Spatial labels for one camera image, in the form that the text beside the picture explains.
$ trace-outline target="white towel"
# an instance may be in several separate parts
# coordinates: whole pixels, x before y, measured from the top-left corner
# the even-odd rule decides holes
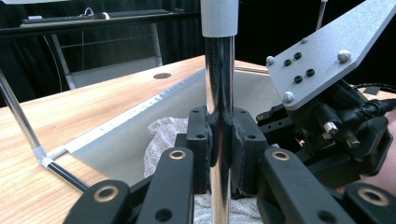
[[[148,126],[148,133],[152,140],[146,149],[144,176],[154,174],[161,154],[175,145],[178,133],[187,132],[187,119],[164,118],[154,121]],[[194,195],[194,223],[211,223],[211,196]],[[262,223],[257,209],[256,199],[239,199],[231,201],[230,222]]]

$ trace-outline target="bolt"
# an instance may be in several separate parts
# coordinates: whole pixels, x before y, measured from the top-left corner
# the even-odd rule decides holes
[[[313,68],[310,68],[310,69],[306,70],[305,74],[308,77],[312,77],[315,74],[315,70]]]
[[[283,62],[283,64],[285,64],[285,66],[289,66],[289,65],[291,65],[291,60],[287,59],[287,60],[285,60],[285,62]]]
[[[337,54],[337,59],[340,63],[346,63],[350,60],[350,52],[346,49],[340,50]]]
[[[301,56],[302,56],[301,52],[297,52],[294,54],[294,59],[299,60],[299,59],[301,59]]]
[[[347,139],[346,143],[349,146],[349,148],[357,148],[361,145],[361,142],[356,138],[354,134],[350,134]]]
[[[335,126],[333,122],[327,122],[323,124],[324,131],[326,131],[326,134],[333,136],[338,133],[338,128]]]
[[[293,92],[285,91],[285,93],[283,94],[282,102],[285,104],[289,104],[289,103],[293,102],[293,100],[294,100]]]
[[[294,78],[294,82],[297,83],[297,84],[299,84],[302,81],[303,81],[303,78],[301,76],[297,76],[297,77]]]
[[[270,65],[272,65],[275,62],[273,56],[268,56],[265,61],[267,61],[267,66],[270,66]]]

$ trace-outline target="black backdrop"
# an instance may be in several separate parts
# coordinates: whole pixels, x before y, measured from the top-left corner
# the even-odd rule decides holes
[[[147,9],[173,11],[183,8],[186,12],[199,11],[198,1],[187,0],[85,0],[58,3],[5,5],[0,2],[0,29],[21,25],[27,16],[40,15],[43,18],[77,16],[90,7],[93,12],[117,12]],[[168,21],[157,24],[163,64],[173,63],[203,54],[200,21]],[[145,58],[153,54],[148,25],[125,25],[110,29],[97,29],[84,32],[58,34],[61,46],[74,46],[63,49],[70,72],[77,72],[113,63],[124,63]],[[123,39],[101,44],[80,44],[110,39]],[[46,40],[51,45],[50,36]],[[61,75],[43,36],[0,40],[0,68],[20,102],[47,96],[61,90],[68,90],[63,69],[57,61]]]
[[[322,24],[333,21],[361,2],[363,1],[328,1]],[[276,56],[303,37],[315,32],[319,6],[320,0],[253,0],[241,4],[236,58],[265,64],[267,56]],[[378,38],[361,66],[347,75],[346,80],[353,84],[396,84],[396,17]]]
[[[332,0],[326,6],[323,25],[334,20],[349,9],[358,5],[361,0]],[[251,63],[265,64],[268,55],[277,55],[284,49],[300,41],[315,31],[320,1],[262,1],[243,0],[240,4],[239,29],[235,41],[235,57]],[[21,19],[27,15],[70,16],[81,14],[86,7],[94,12],[125,11],[163,8],[173,10],[184,8],[186,11],[199,11],[198,0],[85,0],[52,4],[34,4],[25,6],[7,6],[0,2],[0,28],[18,27]],[[168,22],[159,25],[163,63],[173,63],[202,54],[202,39],[198,21]],[[130,32],[142,31],[143,28],[98,30],[85,33],[85,41],[96,41],[110,37],[123,37]],[[81,42],[81,33],[58,36],[65,44]],[[390,22],[379,37],[361,66],[346,76],[351,83],[386,82],[396,84],[396,19]],[[148,53],[126,50],[115,51],[121,46],[124,49],[136,49],[144,42],[113,42],[110,44],[87,46],[84,65],[81,49],[66,49],[70,70],[119,63],[133,58],[136,54]],[[48,47],[42,37],[17,38],[0,40],[0,68],[18,99],[23,102],[59,92],[59,79]]]

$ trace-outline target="chrome pole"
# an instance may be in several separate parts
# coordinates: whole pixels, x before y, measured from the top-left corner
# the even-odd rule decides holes
[[[6,101],[9,109],[11,110],[12,115],[14,116],[15,120],[17,121],[18,125],[20,126],[23,135],[26,137],[29,145],[35,154],[35,158],[40,165],[44,166],[46,169],[50,169],[55,174],[62,177],[64,180],[69,182],[71,185],[76,187],[81,191],[85,191],[88,189],[88,185],[84,182],[67,172],[64,168],[59,166],[57,163],[52,161],[47,157],[47,154],[44,148],[41,146],[40,142],[38,141],[35,132],[32,129],[32,126],[29,123],[29,120],[23,113],[21,106],[15,97],[14,92],[12,91],[11,87],[8,85],[6,78],[4,77],[3,71],[0,69],[0,92]]]
[[[327,3],[327,0],[321,0],[319,16],[318,16],[318,23],[317,23],[317,30],[320,29],[320,27],[321,27],[323,15],[324,15],[324,9],[326,8],[326,3]]]
[[[234,38],[205,38],[207,120],[212,130],[212,220],[229,223],[233,131]]]
[[[35,132],[30,126],[30,123],[26,116],[24,115],[20,104],[18,103],[17,98],[14,95],[14,92],[9,87],[6,78],[4,77],[3,71],[0,69],[0,90],[3,95],[6,104],[8,105],[9,109],[11,110],[12,115],[14,116],[15,120],[18,122],[23,135],[26,137],[27,141],[31,148],[38,148],[41,147],[40,142],[38,142],[37,137],[35,136]]]

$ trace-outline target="wooden table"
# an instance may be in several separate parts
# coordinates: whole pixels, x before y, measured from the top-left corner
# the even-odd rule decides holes
[[[256,64],[236,65],[263,68]],[[46,151],[138,105],[205,67],[204,56],[21,104]],[[154,75],[170,73],[165,79]],[[36,161],[7,107],[0,108],[0,223],[61,223],[81,195]],[[71,154],[56,160],[88,185],[106,179]]]

